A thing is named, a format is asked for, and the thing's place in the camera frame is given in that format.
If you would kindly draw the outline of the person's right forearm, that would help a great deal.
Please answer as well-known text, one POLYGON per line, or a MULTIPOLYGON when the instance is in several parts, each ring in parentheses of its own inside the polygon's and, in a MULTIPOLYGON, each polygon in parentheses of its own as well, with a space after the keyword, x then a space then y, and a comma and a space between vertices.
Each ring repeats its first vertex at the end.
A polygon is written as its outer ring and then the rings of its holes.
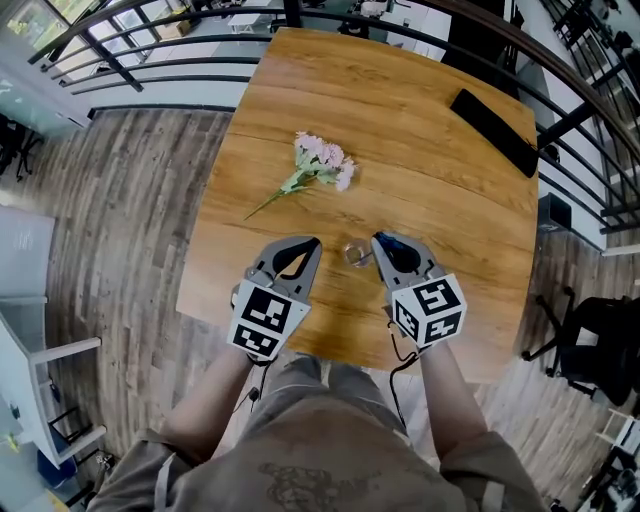
POLYGON ((446 342, 428 348, 420 367, 433 443, 442 461, 457 447, 486 434, 488 427, 446 342))

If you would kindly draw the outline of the small black box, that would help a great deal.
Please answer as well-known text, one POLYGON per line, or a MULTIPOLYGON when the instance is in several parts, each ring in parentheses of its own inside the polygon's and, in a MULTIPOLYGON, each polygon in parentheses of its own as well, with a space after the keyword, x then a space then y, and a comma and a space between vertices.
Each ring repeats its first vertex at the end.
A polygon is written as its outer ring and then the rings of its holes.
POLYGON ((540 232, 570 231, 572 228, 571 206, 553 193, 538 201, 537 227, 540 232))

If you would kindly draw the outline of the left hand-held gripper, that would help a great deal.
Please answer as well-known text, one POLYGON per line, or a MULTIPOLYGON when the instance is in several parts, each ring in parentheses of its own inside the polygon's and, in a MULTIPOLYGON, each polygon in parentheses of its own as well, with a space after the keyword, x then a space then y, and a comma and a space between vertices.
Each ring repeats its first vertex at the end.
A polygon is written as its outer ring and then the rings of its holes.
POLYGON ((313 236, 292 236, 267 245, 232 292, 233 315, 226 342, 254 361, 273 361, 311 310, 309 293, 322 255, 313 236), (284 271, 299 257, 293 274, 284 271))

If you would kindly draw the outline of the black office chair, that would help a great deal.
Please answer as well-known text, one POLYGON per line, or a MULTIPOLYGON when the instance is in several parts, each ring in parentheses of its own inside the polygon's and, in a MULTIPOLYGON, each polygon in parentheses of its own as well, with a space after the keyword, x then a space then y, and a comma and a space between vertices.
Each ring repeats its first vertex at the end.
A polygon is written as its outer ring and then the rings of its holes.
POLYGON ((640 393, 640 297, 589 297, 576 304, 571 287, 563 293, 568 303, 562 319, 543 296, 535 298, 554 337, 535 352, 522 352, 521 358, 531 362, 553 351, 547 377, 565 379, 591 400, 602 396, 614 406, 624 405, 633 391, 640 393))

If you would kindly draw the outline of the small clear glass vase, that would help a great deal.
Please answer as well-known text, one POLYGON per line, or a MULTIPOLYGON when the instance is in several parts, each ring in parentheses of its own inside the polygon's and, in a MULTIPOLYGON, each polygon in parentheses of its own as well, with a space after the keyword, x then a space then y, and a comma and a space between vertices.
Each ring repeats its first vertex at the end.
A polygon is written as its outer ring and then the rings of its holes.
POLYGON ((364 239, 352 239, 343 248, 345 261, 355 268, 366 268, 373 260, 370 243, 364 239))

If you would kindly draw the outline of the person's khaki shirt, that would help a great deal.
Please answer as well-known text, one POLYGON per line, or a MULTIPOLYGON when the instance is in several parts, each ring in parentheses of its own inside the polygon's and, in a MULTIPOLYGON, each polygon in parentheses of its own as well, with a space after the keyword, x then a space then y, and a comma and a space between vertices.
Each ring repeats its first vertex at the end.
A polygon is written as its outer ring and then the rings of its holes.
POLYGON ((438 467, 411 447, 363 372, 328 384, 312 357, 291 362, 238 443, 203 462, 144 432, 89 512, 545 512, 511 446, 486 432, 438 467))

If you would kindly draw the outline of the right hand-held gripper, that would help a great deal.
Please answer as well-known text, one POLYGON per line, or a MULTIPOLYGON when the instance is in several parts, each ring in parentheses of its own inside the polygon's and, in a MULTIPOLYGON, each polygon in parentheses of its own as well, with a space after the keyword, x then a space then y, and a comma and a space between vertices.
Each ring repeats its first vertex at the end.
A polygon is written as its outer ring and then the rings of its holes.
POLYGON ((377 264, 386 286, 385 310, 403 336, 424 350, 461 332, 467 303, 456 276, 419 239, 390 233, 391 264, 377 264))

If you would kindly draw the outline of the pink artificial flower bouquet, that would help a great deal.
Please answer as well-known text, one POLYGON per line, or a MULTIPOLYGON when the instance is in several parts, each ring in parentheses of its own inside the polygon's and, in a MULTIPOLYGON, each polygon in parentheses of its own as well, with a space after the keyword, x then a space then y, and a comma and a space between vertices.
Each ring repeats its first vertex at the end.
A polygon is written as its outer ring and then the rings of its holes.
POLYGON ((341 146, 306 131, 296 133, 293 145, 294 172, 273 194, 248 213, 245 220, 277 199, 306 190, 315 182, 333 185, 338 192, 350 187, 358 166, 341 146))

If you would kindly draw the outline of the person's left forearm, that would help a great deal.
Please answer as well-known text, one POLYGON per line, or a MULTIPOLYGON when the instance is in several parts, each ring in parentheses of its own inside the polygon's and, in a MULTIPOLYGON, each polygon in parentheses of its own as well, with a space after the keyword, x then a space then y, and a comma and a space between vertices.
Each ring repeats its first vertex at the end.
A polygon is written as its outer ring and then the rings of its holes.
POLYGON ((210 459, 229 424, 253 363, 226 345, 201 379, 170 411, 160 434, 197 462, 210 459))

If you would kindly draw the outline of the dark metal railing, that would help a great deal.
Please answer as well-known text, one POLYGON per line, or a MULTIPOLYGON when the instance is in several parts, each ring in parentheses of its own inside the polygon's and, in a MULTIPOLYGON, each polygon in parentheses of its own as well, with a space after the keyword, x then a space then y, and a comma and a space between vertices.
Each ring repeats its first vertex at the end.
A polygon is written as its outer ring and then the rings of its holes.
POLYGON ((545 187, 602 234, 640 229, 640 54, 558 0, 90 0, 30 63, 74 95, 245 83, 285 27, 370 40, 527 104, 545 187))

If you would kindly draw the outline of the flat black rectangular bar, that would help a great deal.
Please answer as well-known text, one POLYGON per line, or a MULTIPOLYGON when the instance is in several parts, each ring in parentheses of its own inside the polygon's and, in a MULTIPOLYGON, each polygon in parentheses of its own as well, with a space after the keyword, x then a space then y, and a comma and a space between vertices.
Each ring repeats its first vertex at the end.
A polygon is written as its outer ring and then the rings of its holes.
POLYGON ((534 144, 521 137, 504 119, 467 89, 460 90, 449 105, 526 178, 533 178, 539 153, 534 144))

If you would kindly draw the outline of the white desk frame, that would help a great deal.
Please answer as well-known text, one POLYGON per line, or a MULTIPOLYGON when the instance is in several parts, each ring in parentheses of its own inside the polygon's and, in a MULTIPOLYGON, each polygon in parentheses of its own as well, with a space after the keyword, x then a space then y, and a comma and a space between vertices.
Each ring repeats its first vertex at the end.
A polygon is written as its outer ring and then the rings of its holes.
POLYGON ((56 446, 54 420, 47 416, 50 362, 97 349, 92 337, 46 346, 46 283, 55 219, 0 205, 0 405, 20 429, 17 438, 32 443, 56 468, 106 433, 91 428, 65 448, 56 446))

